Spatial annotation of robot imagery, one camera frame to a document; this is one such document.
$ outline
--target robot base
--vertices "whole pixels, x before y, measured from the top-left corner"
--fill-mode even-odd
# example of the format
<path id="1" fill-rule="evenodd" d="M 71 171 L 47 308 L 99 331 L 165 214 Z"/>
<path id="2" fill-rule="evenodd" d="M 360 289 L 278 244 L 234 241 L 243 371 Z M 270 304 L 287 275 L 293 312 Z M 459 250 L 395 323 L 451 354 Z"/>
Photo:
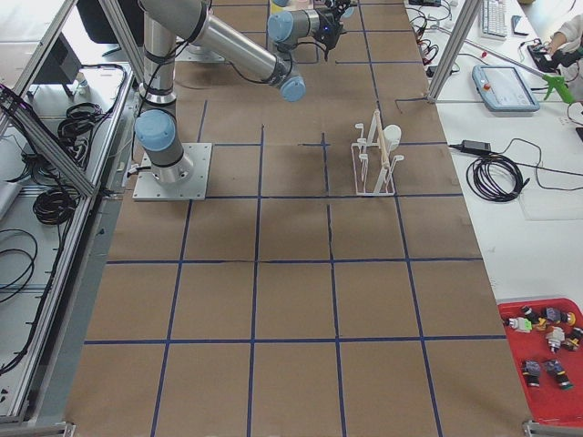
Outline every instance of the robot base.
<path id="1" fill-rule="evenodd" d="M 183 143 L 184 153 L 194 162 L 194 172 L 187 180 L 176 184 L 160 184 L 152 173 L 142 171 L 134 188 L 134 200 L 204 200 L 209 180 L 211 143 Z M 144 154 L 141 166 L 148 167 L 150 161 Z"/>

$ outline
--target wire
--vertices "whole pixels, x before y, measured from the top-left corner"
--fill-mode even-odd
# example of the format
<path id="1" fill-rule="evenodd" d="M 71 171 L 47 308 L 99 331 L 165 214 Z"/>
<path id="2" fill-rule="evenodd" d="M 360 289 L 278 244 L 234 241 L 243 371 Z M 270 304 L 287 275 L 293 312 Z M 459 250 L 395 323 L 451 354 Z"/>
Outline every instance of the wire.
<path id="1" fill-rule="evenodd" d="M 36 256 L 38 255 L 38 241 L 36 240 L 35 236 L 33 236 L 30 232 L 27 232 L 23 229 L 3 229 L 3 230 L 0 230 L 0 234 L 6 233 L 6 232 L 15 232 L 16 234 L 25 235 L 26 237 L 31 239 L 31 241 L 33 242 L 34 250 L 33 250 L 33 253 L 30 253 L 27 250 L 19 249 L 19 248 L 0 250 L 0 257 L 8 255 L 8 254 L 20 254 L 20 255 L 24 255 L 25 257 L 28 258 L 28 264 L 27 264 L 26 268 L 22 271 L 22 273 L 20 273 L 20 275 L 18 275 L 18 277 L 13 279 L 11 282 L 0 286 L 0 290 L 11 289 L 24 276 L 26 276 L 25 281 L 21 284 L 18 284 L 16 286 L 15 291 L 13 291 L 7 297 L 0 299 L 0 303 L 4 303 L 4 302 L 12 299 L 14 296 L 16 296 L 16 294 L 18 294 L 20 291 L 22 291 L 26 287 L 26 285 L 28 285 L 31 278 L 33 277 L 33 274 L 35 273 L 35 261 L 36 261 Z"/>
<path id="2" fill-rule="evenodd" d="M 571 114 L 570 114 L 571 107 L 572 107 L 573 105 L 575 105 L 576 103 L 579 103 L 580 105 L 583 105 L 583 102 L 573 102 L 573 103 L 570 103 L 570 104 L 567 106 L 567 118 L 568 118 L 569 120 L 571 120 L 573 123 L 575 123 L 576 125 L 583 126 L 583 123 L 581 123 L 580 121 L 577 121 L 577 120 L 576 120 L 575 118 L 573 118 L 573 117 L 571 116 Z"/>
<path id="3" fill-rule="evenodd" d="M 472 55 L 471 53 L 458 53 L 457 55 L 458 56 L 470 56 L 470 57 L 472 57 L 474 59 L 477 59 L 478 61 L 480 61 L 482 64 L 484 64 L 486 66 L 489 65 L 484 59 L 482 59 L 481 57 L 478 57 L 476 55 Z"/>
<path id="4" fill-rule="evenodd" d="M 494 174 L 502 173 L 514 180 L 511 191 L 503 189 L 494 179 Z M 500 154 L 478 157 L 465 171 L 467 185 L 484 200 L 506 203 L 517 198 L 530 179 L 523 179 L 520 168 L 512 159 Z"/>
<path id="5" fill-rule="evenodd" d="M 73 217 L 76 200 L 71 196 L 75 189 L 54 187 L 40 194 L 33 205 L 36 218 L 44 225 L 62 225 Z"/>
<path id="6" fill-rule="evenodd" d="M 521 141 L 525 144 L 528 144 L 532 147 L 534 147 L 537 152 L 538 152 L 538 160 L 536 164 L 526 164 L 526 163 L 522 163 L 522 162 L 517 162 L 518 166 L 522 166 L 522 167 L 528 167 L 528 168 L 533 168 L 535 170 L 535 181 L 537 183 L 537 185 L 539 187 L 541 187 L 542 189 L 552 189 L 555 191 L 578 191 L 580 189 L 583 189 L 583 187 L 575 187 L 575 188 L 562 188 L 562 187 L 547 187 L 545 185 L 542 184 L 542 182 L 540 182 L 540 177 L 538 175 L 538 171 L 539 170 L 543 170 L 543 171 L 548 171 L 551 173 L 558 173 L 558 174 L 562 174 L 562 175 L 570 175 L 570 176 L 578 176 L 578 177 L 582 177 L 583 178 L 583 173 L 576 173 L 576 172 L 572 172 L 572 171 L 566 171 L 566 170 L 557 170 L 554 168 L 546 168 L 546 167 L 541 167 L 541 163 L 543 161 L 543 151 L 540 148 L 539 145 L 531 142 L 531 141 L 527 141 L 523 138 L 512 138 L 510 140 L 510 142 L 508 143 L 508 146 L 506 146 L 506 148 L 501 152 L 502 154 L 506 153 L 513 145 L 516 141 Z"/>
<path id="7" fill-rule="evenodd" d="M 517 142 L 521 141 L 534 147 L 538 152 L 538 159 L 536 164 L 527 164 L 523 162 L 514 161 L 504 154 Z M 540 181 L 539 171 L 548 171 L 551 173 L 558 173 L 562 175 L 577 176 L 583 178 L 583 173 L 577 173 L 566 170 L 557 170 L 554 168 L 546 168 L 541 166 L 542 163 L 542 149 L 537 144 L 527 141 L 523 138 L 512 138 L 506 148 L 499 153 L 490 153 L 488 155 L 478 157 L 472 164 L 468 166 L 465 171 L 465 180 L 468 186 L 474 193 L 485 200 L 493 202 L 509 202 L 517 198 L 527 185 L 529 178 L 524 180 L 519 167 L 533 168 L 535 170 L 535 181 L 542 189 L 550 189 L 556 191 L 577 191 L 583 189 L 583 186 L 574 188 L 550 187 L 544 185 Z M 495 180 L 494 176 L 504 176 L 513 181 L 512 190 L 503 189 Z"/>
<path id="8" fill-rule="evenodd" d="M 48 293 L 50 292 L 50 290 L 53 288 L 53 281 L 55 280 L 55 276 L 56 276 L 56 268 L 58 267 L 58 263 L 61 259 L 61 255 L 63 254 L 63 250 L 65 249 L 65 240 L 66 240 L 66 236 L 68 234 L 68 231 L 70 229 L 70 226 L 71 226 L 71 222 L 69 221 L 65 225 L 63 232 L 61 232 L 60 227 L 57 226 L 58 242 L 59 242 L 58 249 L 56 250 L 56 256 L 55 256 L 55 260 L 53 262 L 53 267 L 50 271 L 48 280 L 47 280 L 45 288 L 43 290 L 43 294 L 40 296 L 40 298 L 38 300 L 38 305 L 36 307 L 35 317 L 33 318 L 33 321 L 28 323 L 30 325 L 30 331 L 28 332 L 28 337 L 26 338 L 25 345 L 23 346 L 23 348 L 20 351 L 15 352 L 15 356 L 12 360 L 10 360 L 8 363 L 2 364 L 2 366 L 0 366 L 0 376 L 14 370 L 16 368 L 16 366 L 20 363 L 20 361 L 22 361 L 22 359 L 28 353 L 28 348 L 32 344 L 33 339 L 34 339 L 35 334 L 36 334 L 36 328 L 38 327 L 38 322 L 40 321 L 40 318 L 43 314 L 43 309 L 45 307 L 46 298 L 48 297 Z"/>

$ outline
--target cardboard floor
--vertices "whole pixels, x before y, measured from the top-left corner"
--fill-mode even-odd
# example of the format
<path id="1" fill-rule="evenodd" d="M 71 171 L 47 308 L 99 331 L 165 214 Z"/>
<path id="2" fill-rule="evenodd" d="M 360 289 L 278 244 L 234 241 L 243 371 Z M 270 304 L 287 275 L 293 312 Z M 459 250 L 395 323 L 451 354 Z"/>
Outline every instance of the cardboard floor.
<path id="1" fill-rule="evenodd" d="M 268 6 L 214 0 L 265 44 Z M 123 201 L 66 419 L 79 437 L 521 436 L 529 418 L 404 5 L 361 0 L 308 94 L 177 64 L 203 202 Z M 403 130 L 354 195 L 355 123 Z"/>

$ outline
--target electronic device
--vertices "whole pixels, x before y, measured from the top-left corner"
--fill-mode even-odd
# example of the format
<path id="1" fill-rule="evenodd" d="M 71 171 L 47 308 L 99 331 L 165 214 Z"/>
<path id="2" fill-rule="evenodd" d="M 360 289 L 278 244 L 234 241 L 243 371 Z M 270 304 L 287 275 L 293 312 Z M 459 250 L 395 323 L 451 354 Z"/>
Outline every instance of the electronic device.
<path id="1" fill-rule="evenodd" d="M 409 5 L 414 6 L 441 6 L 441 0 L 409 0 Z"/>
<path id="2" fill-rule="evenodd" d="M 484 38 L 506 39 L 505 0 L 482 0 L 479 23 L 480 35 Z"/>
<path id="3" fill-rule="evenodd" d="M 555 72 L 555 68 L 551 65 L 551 55 L 540 39 L 535 39 L 534 44 L 527 46 L 527 50 L 538 70 L 543 73 Z"/>
<path id="4" fill-rule="evenodd" d="M 528 36 L 527 20 L 522 19 L 522 15 L 512 15 L 510 17 L 510 25 L 512 25 L 512 33 L 518 36 Z"/>
<path id="5" fill-rule="evenodd" d="M 475 66 L 472 78 L 486 107 L 494 112 L 535 112 L 540 109 L 515 66 Z"/>
<path id="6" fill-rule="evenodd" d="M 46 61 L 35 77 L 36 85 L 72 84 L 81 68 L 81 61 L 63 34 L 51 48 Z"/>

